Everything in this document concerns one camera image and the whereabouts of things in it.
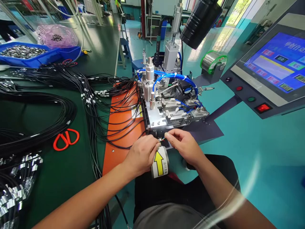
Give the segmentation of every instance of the solder wire spool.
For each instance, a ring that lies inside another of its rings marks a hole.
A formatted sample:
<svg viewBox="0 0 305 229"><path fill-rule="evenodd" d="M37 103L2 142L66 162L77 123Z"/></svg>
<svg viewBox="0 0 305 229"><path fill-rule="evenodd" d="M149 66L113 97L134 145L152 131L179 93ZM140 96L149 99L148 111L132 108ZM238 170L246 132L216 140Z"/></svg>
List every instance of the solder wire spool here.
<svg viewBox="0 0 305 229"><path fill-rule="evenodd" d="M214 50L207 52L200 62L200 67L209 74L213 74L217 65L227 64L228 57L220 55Z"/></svg>

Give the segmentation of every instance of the blue screen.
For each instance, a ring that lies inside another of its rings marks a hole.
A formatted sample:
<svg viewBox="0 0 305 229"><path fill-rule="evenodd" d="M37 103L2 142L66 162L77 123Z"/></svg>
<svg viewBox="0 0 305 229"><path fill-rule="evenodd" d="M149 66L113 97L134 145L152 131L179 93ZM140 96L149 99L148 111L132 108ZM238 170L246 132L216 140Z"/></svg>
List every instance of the blue screen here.
<svg viewBox="0 0 305 229"><path fill-rule="evenodd" d="M305 86L305 39L278 33L244 66L290 93Z"/></svg>

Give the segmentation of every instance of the red switch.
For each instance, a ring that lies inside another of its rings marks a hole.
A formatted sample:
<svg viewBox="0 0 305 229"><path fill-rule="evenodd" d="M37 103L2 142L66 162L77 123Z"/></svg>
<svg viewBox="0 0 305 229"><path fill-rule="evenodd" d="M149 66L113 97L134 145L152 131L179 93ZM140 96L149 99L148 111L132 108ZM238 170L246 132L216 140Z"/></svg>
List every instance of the red switch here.
<svg viewBox="0 0 305 229"><path fill-rule="evenodd" d="M255 108L260 114L268 111L270 109L272 109L271 107L269 107L267 104L263 103L261 105L259 105L258 107Z"/></svg>

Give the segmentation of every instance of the control panel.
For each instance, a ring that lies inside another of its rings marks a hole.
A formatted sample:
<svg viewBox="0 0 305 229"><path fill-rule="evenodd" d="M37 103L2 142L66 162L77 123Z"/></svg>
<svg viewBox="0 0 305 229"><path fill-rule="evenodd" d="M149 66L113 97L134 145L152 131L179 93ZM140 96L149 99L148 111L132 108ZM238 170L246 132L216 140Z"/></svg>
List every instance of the control panel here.
<svg viewBox="0 0 305 229"><path fill-rule="evenodd" d="M305 106L302 13L288 10L221 78L262 119Z"/></svg>

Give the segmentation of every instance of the blue plastic tray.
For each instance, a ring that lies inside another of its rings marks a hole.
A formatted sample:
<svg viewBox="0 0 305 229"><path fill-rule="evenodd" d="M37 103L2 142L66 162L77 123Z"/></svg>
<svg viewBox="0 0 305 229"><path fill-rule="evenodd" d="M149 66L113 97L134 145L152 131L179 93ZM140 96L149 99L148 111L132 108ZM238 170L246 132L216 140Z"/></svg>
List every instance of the blue plastic tray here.
<svg viewBox="0 0 305 229"><path fill-rule="evenodd" d="M62 49L59 50L59 53L64 60L66 60L66 59L74 60L79 55L79 52L80 52L80 47L79 46L75 46L75 47L72 47L72 48L62 48Z"/></svg>
<svg viewBox="0 0 305 229"><path fill-rule="evenodd" d="M32 67L32 68L39 68L42 64L49 64L61 59L61 54L59 53L60 49L50 49L45 45L36 45L36 44L29 44L29 43L22 43L22 42L11 42L0 45L0 52L5 50L6 48L13 47L15 45L26 45L28 47L37 47L47 50L46 53L43 53L39 56L32 57L30 59L20 59L15 57L6 57L0 55L0 60L4 61L8 65L12 66L21 66L21 67Z"/></svg>

